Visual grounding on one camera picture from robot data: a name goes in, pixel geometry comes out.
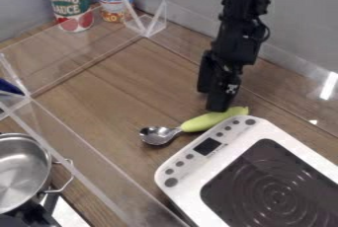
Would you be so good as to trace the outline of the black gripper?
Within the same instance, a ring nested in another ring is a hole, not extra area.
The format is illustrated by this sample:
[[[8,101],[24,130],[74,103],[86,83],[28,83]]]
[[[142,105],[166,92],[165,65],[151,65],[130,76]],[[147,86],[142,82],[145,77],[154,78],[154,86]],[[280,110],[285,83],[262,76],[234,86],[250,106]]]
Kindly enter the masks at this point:
[[[254,65],[262,43],[269,39],[269,27],[264,22],[224,22],[212,47],[204,52],[197,90],[208,94],[206,108],[226,112],[240,92],[244,67]],[[214,77],[217,67],[232,75]]]

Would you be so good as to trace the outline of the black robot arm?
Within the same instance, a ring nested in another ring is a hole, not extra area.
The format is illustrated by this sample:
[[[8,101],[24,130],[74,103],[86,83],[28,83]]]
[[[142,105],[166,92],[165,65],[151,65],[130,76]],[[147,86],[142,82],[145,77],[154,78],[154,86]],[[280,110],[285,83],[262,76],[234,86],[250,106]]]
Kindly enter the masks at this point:
[[[206,109],[226,112],[238,95],[244,67],[254,65],[272,30],[261,16],[272,0],[222,0],[220,31],[204,52],[197,91],[208,95]]]

